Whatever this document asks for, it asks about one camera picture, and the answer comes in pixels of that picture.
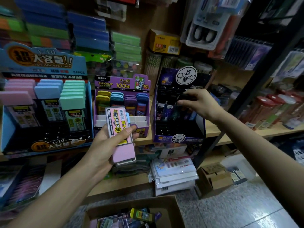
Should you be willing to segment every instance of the barcode sticker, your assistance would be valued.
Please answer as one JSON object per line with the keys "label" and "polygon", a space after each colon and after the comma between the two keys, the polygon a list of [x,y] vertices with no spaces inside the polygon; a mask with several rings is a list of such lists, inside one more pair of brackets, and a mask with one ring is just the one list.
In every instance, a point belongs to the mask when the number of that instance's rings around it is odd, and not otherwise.
{"label": "barcode sticker", "polygon": [[124,113],[124,110],[123,110],[123,109],[120,109],[120,110],[119,110],[119,114],[120,114],[121,120],[122,120],[122,121],[125,121],[126,119],[125,119],[125,113]]}
{"label": "barcode sticker", "polygon": [[178,54],[178,51],[179,47],[169,45],[167,53]]}
{"label": "barcode sticker", "polygon": [[223,0],[221,3],[221,7],[225,8],[237,8],[241,0]]}

